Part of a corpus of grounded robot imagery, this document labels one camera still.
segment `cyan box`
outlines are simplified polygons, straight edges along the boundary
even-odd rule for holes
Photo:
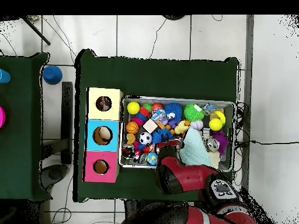
[[[107,145],[98,145],[92,138],[97,127],[108,127],[112,131],[112,140]],[[113,120],[88,120],[87,124],[87,151],[112,151],[118,150],[119,121]]]

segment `soccer ball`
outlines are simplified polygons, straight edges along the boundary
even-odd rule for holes
[[[148,132],[143,132],[139,136],[139,143],[149,145],[152,142],[152,135]]]

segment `yellow ball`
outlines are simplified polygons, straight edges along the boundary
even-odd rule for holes
[[[139,108],[140,106],[136,101],[131,101],[127,106],[128,113],[130,114],[137,114],[139,112]]]
[[[212,131],[219,131],[222,128],[222,122],[219,118],[212,118],[208,126]]]

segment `black pole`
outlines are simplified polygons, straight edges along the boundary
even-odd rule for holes
[[[42,33],[41,32],[39,32],[39,30],[27,19],[27,18],[25,18],[25,17],[22,17],[22,19],[33,29],[33,31],[35,31],[42,39],[43,39],[43,41],[45,41],[47,44],[48,44],[48,46],[51,44],[47,39],[46,39],[46,37],[44,37],[43,35],[42,35]]]

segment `dark green mat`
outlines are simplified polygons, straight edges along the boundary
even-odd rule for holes
[[[6,123],[0,129],[0,198],[47,200],[39,183],[41,157],[40,70],[48,54],[0,57],[0,68],[11,75],[0,83],[0,106]]]
[[[197,200],[196,191],[178,195],[161,194],[155,185],[152,169],[121,167],[113,184],[82,182],[86,88],[115,88],[120,89],[124,95],[236,102],[238,60],[230,58],[225,62],[215,62],[96,58],[91,50],[82,50],[76,57],[75,67],[75,139],[79,138],[79,144],[75,141],[75,150],[79,148],[79,157],[78,165],[74,167],[78,183],[75,182],[78,195],[74,187],[74,199]]]

